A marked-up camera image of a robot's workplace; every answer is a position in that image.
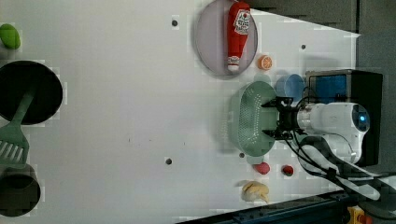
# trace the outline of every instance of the red fruit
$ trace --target red fruit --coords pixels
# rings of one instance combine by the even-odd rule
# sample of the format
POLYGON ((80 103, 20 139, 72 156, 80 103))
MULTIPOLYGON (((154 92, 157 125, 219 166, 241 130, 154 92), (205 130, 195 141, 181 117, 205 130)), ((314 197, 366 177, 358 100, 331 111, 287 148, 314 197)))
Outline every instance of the red fruit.
POLYGON ((293 167, 286 165, 282 168, 282 172, 284 175, 291 176, 294 174, 293 167))
POLYGON ((261 164, 254 165, 254 169, 256 169, 256 171, 262 175, 268 174, 268 172, 270 172, 271 170, 270 165, 268 165, 267 162, 262 162, 261 164))

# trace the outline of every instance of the small orange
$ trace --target small orange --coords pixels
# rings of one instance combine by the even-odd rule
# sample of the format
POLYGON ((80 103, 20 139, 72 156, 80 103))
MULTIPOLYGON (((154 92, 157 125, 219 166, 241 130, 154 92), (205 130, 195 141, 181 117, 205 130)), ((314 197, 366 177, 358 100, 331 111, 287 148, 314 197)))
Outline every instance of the small orange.
POLYGON ((272 67, 272 59, 268 55, 262 55, 257 61, 257 64, 262 70, 270 70, 272 67))

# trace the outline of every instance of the spatula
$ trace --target spatula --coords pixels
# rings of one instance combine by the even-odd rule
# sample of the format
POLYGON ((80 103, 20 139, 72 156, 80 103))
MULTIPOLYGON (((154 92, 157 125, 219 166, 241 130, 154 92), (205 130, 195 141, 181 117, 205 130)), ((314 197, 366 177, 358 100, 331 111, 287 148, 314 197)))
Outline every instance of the spatula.
POLYGON ((14 118, 0 128, 0 165, 21 169, 26 165, 29 143, 21 130, 21 123, 35 98, 39 78, 32 78, 29 89, 23 95, 14 118))

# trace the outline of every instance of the white table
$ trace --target white table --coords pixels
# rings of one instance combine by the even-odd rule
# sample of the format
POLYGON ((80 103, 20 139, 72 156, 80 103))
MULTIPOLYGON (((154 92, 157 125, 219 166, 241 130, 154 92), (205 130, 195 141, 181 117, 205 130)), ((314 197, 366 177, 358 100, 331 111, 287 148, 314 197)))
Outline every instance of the white table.
MULTIPOLYGON (((60 75, 60 112, 24 127, 43 189, 29 216, 2 223, 173 223, 265 203, 241 200, 259 180, 271 203, 336 190, 308 175, 282 144, 265 155, 268 175, 239 158, 224 132, 230 97, 263 72, 215 78, 191 45, 210 1, 3 0, 22 47, 2 60, 44 60, 60 75), (178 29, 171 25, 177 18, 178 29), (172 165, 165 160, 171 158, 172 165), (295 175, 280 167, 291 164, 295 175)), ((271 55, 273 82, 306 70, 355 67, 356 35, 252 10, 258 53, 271 55)))

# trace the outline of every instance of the ketchup bottle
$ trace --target ketchup bottle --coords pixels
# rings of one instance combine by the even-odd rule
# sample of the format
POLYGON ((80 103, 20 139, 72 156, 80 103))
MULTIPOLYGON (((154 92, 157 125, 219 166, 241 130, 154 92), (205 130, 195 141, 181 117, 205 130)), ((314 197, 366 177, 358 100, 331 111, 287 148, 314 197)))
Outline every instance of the ketchup bottle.
POLYGON ((245 2, 234 3, 227 24, 228 70, 237 72, 245 44, 248 40, 250 6, 245 2))

